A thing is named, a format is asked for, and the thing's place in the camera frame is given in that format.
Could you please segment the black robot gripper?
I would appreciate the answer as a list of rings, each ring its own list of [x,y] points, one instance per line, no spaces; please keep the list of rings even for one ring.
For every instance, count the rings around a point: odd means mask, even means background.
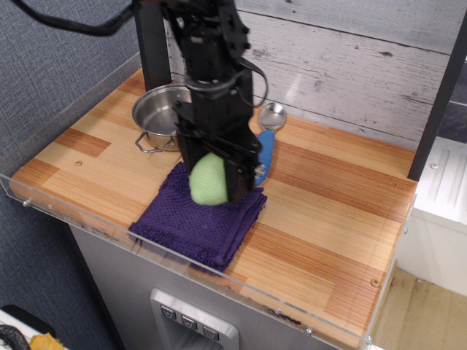
[[[230,87],[197,91],[191,102],[177,102],[177,140],[188,174],[208,153],[224,160],[228,202],[238,203],[254,187],[261,145],[249,127],[254,112],[253,80],[240,78]]]

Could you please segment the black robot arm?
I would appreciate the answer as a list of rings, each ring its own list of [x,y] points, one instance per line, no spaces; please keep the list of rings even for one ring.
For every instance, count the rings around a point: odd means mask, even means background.
[[[260,142],[250,130],[253,73],[245,60],[249,28],[233,1],[160,1],[185,62],[189,102],[177,102],[177,136],[188,172],[206,154],[224,161],[228,201],[236,203],[254,187]]]

